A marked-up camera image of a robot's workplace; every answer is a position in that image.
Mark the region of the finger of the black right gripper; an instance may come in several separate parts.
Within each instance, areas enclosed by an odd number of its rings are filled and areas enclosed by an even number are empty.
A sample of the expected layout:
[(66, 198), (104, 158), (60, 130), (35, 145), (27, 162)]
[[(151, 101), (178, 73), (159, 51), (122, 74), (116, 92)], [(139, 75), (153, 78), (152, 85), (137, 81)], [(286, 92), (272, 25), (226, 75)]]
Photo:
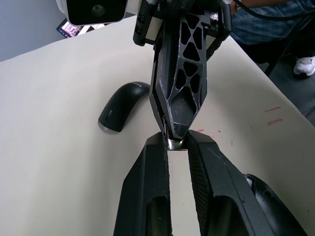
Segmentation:
[(204, 15), (187, 13), (180, 19), (178, 56), (172, 90), (168, 96), (169, 136), (182, 140), (201, 109), (206, 92)]
[(150, 104), (154, 117), (166, 137), (176, 134), (170, 108), (170, 94), (174, 87), (179, 54), (179, 21), (164, 21), (154, 44), (154, 63), (150, 86)]

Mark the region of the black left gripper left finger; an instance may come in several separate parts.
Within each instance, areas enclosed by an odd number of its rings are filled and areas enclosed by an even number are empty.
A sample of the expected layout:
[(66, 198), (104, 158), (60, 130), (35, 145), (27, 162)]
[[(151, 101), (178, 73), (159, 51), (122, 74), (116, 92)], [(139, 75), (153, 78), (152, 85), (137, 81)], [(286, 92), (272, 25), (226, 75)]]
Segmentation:
[(113, 234), (172, 234), (167, 147), (160, 132), (146, 140), (124, 179)]

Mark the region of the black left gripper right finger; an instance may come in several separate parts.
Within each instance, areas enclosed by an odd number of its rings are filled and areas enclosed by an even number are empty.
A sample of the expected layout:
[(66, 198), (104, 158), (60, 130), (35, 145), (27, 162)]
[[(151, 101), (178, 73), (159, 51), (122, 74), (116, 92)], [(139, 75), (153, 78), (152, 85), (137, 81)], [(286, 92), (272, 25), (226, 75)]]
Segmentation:
[(261, 179), (241, 173), (209, 136), (185, 137), (202, 236), (304, 236), (306, 232)]

